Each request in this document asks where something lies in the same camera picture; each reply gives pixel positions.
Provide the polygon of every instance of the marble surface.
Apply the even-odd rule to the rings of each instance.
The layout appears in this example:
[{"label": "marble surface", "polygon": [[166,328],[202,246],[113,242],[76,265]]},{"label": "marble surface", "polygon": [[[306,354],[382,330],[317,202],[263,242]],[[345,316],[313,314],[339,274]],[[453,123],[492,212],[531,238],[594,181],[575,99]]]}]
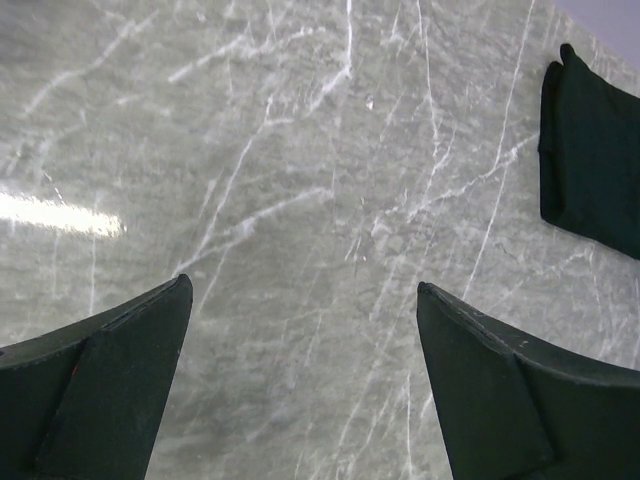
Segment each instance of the marble surface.
[{"label": "marble surface", "polygon": [[0,0],[0,344],[188,273],[148,479],[450,479],[431,281],[640,367],[638,263],[538,212],[549,0]]}]

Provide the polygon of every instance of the marble countertop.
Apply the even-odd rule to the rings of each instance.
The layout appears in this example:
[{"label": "marble countertop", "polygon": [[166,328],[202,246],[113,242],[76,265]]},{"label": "marble countertop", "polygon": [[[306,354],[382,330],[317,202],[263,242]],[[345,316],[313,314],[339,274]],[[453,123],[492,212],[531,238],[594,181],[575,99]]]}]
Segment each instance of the marble countertop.
[{"label": "marble countertop", "polygon": [[430,281],[638,367],[640,268],[539,215],[549,0],[0,0],[0,344],[179,272],[195,287],[147,478],[450,479]]}]

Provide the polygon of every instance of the black fabric cover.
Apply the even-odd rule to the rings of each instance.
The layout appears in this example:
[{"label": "black fabric cover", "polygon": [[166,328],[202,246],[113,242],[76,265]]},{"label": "black fabric cover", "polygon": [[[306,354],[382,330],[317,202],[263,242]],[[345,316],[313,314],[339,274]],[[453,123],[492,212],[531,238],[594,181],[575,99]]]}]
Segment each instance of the black fabric cover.
[{"label": "black fabric cover", "polygon": [[418,327],[455,480],[640,479],[640,372],[551,345],[439,289]]},{"label": "black fabric cover", "polygon": [[540,214],[640,259],[640,99],[565,44],[549,65],[540,119]]},{"label": "black fabric cover", "polygon": [[178,278],[1,349],[0,480],[141,480],[189,322]]}]

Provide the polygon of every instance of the gray marble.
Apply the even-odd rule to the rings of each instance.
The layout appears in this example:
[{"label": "gray marble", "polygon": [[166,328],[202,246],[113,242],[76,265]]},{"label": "gray marble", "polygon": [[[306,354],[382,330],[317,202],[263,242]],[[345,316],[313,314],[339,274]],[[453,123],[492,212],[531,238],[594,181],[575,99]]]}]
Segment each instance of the gray marble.
[{"label": "gray marble", "polygon": [[545,224],[549,0],[0,0],[0,344],[195,286],[149,479],[449,479],[437,283],[639,367],[640,268]]}]

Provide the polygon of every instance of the black cloth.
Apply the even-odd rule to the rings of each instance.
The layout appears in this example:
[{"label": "black cloth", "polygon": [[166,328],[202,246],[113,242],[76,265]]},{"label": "black cloth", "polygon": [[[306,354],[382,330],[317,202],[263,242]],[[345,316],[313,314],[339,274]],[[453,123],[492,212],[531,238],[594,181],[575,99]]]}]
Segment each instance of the black cloth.
[{"label": "black cloth", "polygon": [[565,44],[549,65],[540,119],[540,214],[640,259],[640,99]]}]

